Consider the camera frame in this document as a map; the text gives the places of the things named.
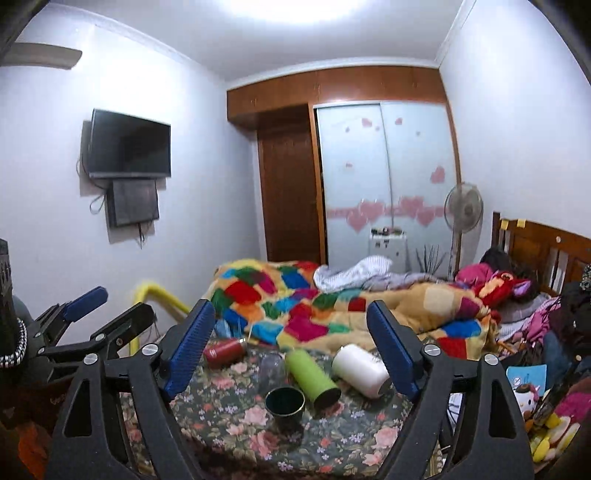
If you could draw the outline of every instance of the black cup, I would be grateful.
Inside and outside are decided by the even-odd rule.
[[[283,431],[297,430],[306,407],[304,394],[294,387],[278,387],[265,398],[265,407]]]

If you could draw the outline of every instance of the silver screw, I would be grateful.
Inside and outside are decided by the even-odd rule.
[[[99,359],[99,356],[96,353],[89,353],[88,355],[86,355],[84,357],[84,363],[86,365],[92,365],[94,363],[96,363],[96,361]]]
[[[158,351],[158,345],[155,343],[149,343],[148,345],[144,345],[142,348],[142,353],[145,356],[154,355]]]
[[[430,356],[437,356],[441,353],[441,349],[433,343],[426,344],[423,351]]]
[[[484,356],[484,361],[489,365],[496,365],[497,363],[499,363],[498,357],[496,355],[493,355],[492,353],[487,353]]]

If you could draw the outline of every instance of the ceiling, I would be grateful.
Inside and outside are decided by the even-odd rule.
[[[323,60],[434,62],[462,4],[462,0],[53,1],[150,35],[230,85],[248,83],[249,77],[255,80],[270,70]]]

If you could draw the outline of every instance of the sliding closet door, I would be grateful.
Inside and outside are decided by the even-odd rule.
[[[388,144],[394,225],[406,231],[408,259],[419,270],[431,246],[446,255],[438,276],[446,276],[452,232],[443,217],[448,192],[456,184],[452,134],[445,105],[421,102],[383,102]]]
[[[379,105],[319,108],[316,115],[328,263],[344,269],[367,256],[371,228],[391,224],[384,125]]]

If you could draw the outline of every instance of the standing fan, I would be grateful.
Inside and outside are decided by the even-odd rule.
[[[462,248],[462,234],[472,230],[482,218],[484,204],[482,196],[471,183],[460,183],[456,185],[445,200],[444,215],[447,226],[452,230],[454,241],[452,241],[452,252],[457,243],[456,270],[460,263],[460,250]],[[449,256],[449,277],[452,276],[452,253]]]

